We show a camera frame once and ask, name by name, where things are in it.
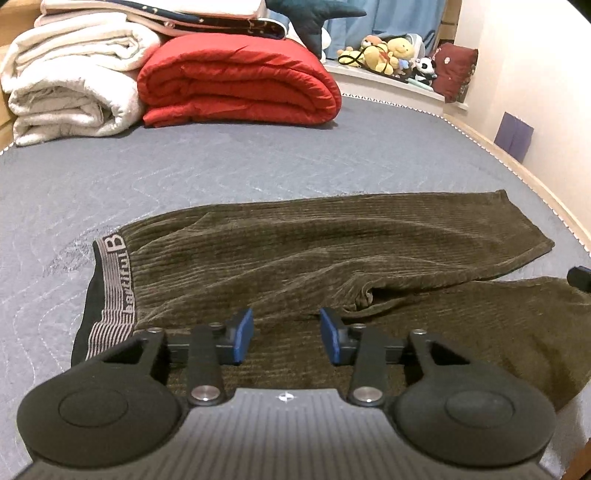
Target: panda plush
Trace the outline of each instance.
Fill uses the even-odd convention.
[[[435,60],[433,59],[428,57],[417,59],[414,63],[411,78],[430,87],[433,80],[437,78],[437,73],[435,73],[436,67]]]

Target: folded red blanket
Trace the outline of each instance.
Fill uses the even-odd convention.
[[[138,76],[147,125],[249,120],[317,125],[332,120],[340,90],[293,40],[195,33],[165,43]]]

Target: maroon cushion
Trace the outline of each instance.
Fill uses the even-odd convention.
[[[465,90],[476,69],[478,50],[444,43],[433,54],[433,60],[437,73],[433,90],[443,95],[446,103],[457,102],[460,96],[466,94]]]

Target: blue plush toy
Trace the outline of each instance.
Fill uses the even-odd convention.
[[[332,18],[364,17],[362,8],[336,0],[267,0],[267,8],[290,19],[302,43],[322,56],[322,26]]]

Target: blue curtain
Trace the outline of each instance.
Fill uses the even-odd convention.
[[[441,23],[446,0],[342,0],[361,7],[367,16],[361,18],[336,18],[324,25],[332,43],[326,57],[335,59],[337,50],[347,46],[359,47],[366,35],[382,38],[416,33],[423,37],[427,52],[433,48],[435,33]],[[271,18],[289,22],[283,15],[270,13]]]

